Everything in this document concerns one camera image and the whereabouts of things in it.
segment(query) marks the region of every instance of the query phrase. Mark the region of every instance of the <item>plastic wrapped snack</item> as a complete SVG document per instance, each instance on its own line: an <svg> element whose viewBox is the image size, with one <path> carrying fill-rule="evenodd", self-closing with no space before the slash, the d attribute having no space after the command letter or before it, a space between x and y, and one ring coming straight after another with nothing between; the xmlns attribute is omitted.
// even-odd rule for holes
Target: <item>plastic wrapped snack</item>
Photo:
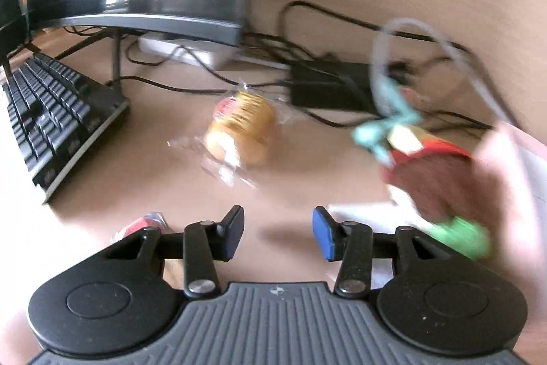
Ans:
<svg viewBox="0 0 547 365"><path fill-rule="evenodd" d="M223 99L203 142L211 155L234 167L261 166L270 151L276 112L264 97L245 91Z"/></svg>
<svg viewBox="0 0 547 365"><path fill-rule="evenodd" d="M201 155L201 168L229 186L238 179L256 188L247 169L266 163L277 124L289 115L281 101L243 86L217 104L203 135L181 136L168 145Z"/></svg>

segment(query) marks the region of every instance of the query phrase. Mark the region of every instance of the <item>white cable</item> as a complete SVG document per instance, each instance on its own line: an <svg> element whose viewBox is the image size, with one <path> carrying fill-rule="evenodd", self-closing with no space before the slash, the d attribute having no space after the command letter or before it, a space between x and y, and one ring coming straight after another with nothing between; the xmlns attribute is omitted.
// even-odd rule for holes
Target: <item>white cable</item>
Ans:
<svg viewBox="0 0 547 365"><path fill-rule="evenodd" d="M435 31L425 22L413 18L395 18L386 23L373 43L372 61L370 67L370 88L373 94L374 104L378 111L384 116L390 116L394 113L389 98L386 98L382 92L382 77L387 77L387 64L389 61L389 42L393 36L393 31L398 30L403 25L415 25L428 33L444 50L444 52L454 61L456 67L469 78L475 91L490 109L503 121L512 122L512 120L503 111L499 103L494 99L488 87L477 77L474 70L462 57L461 52L455 49L447 39Z"/></svg>

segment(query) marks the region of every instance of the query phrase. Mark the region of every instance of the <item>metal screw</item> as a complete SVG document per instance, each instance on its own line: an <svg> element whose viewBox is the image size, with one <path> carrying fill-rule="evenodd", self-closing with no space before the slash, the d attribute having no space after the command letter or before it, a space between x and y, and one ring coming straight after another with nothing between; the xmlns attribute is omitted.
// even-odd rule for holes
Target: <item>metal screw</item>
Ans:
<svg viewBox="0 0 547 365"><path fill-rule="evenodd" d="M214 291L217 286L212 280L199 279L194 280L188 285L188 290L194 294L209 294Z"/></svg>
<svg viewBox="0 0 547 365"><path fill-rule="evenodd" d="M366 291L366 285L361 280L348 279L342 280L338 284L338 289L344 294L359 294Z"/></svg>

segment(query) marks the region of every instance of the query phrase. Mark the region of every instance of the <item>black power adapter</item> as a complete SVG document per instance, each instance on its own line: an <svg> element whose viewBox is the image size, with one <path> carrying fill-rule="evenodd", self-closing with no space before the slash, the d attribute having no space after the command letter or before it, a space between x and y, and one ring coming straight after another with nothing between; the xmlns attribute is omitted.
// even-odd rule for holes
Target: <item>black power adapter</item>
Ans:
<svg viewBox="0 0 547 365"><path fill-rule="evenodd" d="M399 84L410 85L412 70L408 63L392 62L388 72ZM291 104L297 107L378 115L370 91L368 64L338 61L293 62L289 94Z"/></svg>

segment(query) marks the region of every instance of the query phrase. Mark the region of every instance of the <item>red packaged item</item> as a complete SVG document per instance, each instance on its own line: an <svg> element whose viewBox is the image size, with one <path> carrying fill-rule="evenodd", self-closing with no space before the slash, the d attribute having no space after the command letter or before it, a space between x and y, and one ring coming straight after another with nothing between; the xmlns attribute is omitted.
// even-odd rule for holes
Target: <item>red packaged item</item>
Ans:
<svg viewBox="0 0 547 365"><path fill-rule="evenodd" d="M165 222L165 219L163 219L163 215L161 212L150 212L144 217L140 217L136 219L133 223L125 226L121 231L118 231L117 233L115 233L110 238L110 243L116 243L117 241L120 241L122 238L128 236L129 234L133 234L139 229L142 229L143 227L149 227L149 226L159 227L161 229L162 234L173 232L171 228L169 227L169 225Z"/></svg>

